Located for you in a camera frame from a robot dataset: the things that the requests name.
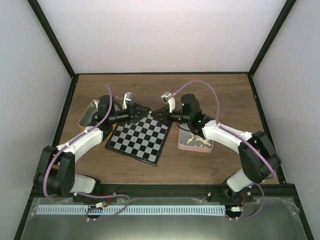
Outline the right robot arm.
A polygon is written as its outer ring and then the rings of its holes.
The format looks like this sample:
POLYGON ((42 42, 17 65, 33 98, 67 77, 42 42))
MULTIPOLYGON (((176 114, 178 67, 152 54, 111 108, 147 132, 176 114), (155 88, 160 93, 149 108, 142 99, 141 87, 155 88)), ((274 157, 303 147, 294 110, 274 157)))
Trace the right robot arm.
POLYGON ((150 114, 164 125, 187 124, 195 136, 220 143, 239 154, 241 169, 227 178, 221 185, 221 194, 229 202, 236 200, 240 192, 253 184, 260 184, 275 171, 282 161, 269 137, 262 131, 250 133, 219 123, 215 118, 202 113, 194 94, 181 97, 181 108, 168 92, 162 95, 165 106, 150 114))

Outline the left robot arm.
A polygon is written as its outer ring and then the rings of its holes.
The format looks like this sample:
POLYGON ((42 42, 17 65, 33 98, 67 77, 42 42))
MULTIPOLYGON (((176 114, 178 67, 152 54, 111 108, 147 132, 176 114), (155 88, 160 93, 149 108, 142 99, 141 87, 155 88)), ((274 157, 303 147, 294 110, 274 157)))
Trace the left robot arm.
POLYGON ((34 185, 42 189, 46 197, 66 197, 83 193, 91 202, 97 202, 102 189, 96 185, 97 179, 77 175, 77 161, 94 146, 107 139, 115 124, 133 124, 150 113, 150 108, 124 100, 123 106, 109 95, 100 97, 96 110, 86 111, 87 126, 71 140, 58 146, 46 146, 40 155, 34 177, 34 185))

